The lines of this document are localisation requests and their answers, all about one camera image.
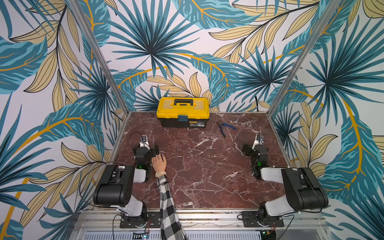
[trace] vent grille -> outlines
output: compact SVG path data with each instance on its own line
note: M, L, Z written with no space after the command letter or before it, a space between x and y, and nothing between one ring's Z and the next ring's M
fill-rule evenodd
M186 231L189 240L260 240L258 231ZM133 234L125 231L115 231L115 240L131 240ZM148 239L161 240L160 231L151 231ZM113 240L110 232L87 232L84 240Z

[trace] wristwatch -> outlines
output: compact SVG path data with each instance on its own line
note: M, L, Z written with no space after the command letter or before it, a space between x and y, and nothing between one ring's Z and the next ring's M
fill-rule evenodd
M167 175L167 172L160 172L160 171L158 171L158 172L156 172L155 177L159 178L161 174Z

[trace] human hand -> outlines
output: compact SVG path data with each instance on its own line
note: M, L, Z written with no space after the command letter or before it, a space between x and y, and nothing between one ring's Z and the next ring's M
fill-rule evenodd
M152 158L152 166L155 172L165 172L167 167L167 159L164 154L156 155Z

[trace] toolbox handle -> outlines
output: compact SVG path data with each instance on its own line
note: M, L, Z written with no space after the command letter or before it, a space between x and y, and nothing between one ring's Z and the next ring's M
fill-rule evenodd
M193 99L175 99L173 105L176 105L177 103L190 103L190 105L193 106Z

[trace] mounting plate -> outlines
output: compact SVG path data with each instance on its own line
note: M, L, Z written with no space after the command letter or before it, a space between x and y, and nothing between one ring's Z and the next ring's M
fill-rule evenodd
M149 222L149 219L151 219L151 225L149 226L150 228L160 228L160 211L158 212L148 212L148 222ZM134 228L134 229L137 229L137 228L146 228L147 225L145 224L144 226L142 227L136 227L132 221L129 220L129 218L123 220L121 219L121 222L120 222L120 228Z
M241 212L241 217L243 219L244 227L263 227L257 222L257 212L256 211L243 211ZM269 217L264 218L264 223L266 224L276 224L276 227L283 227L284 222L280 217Z

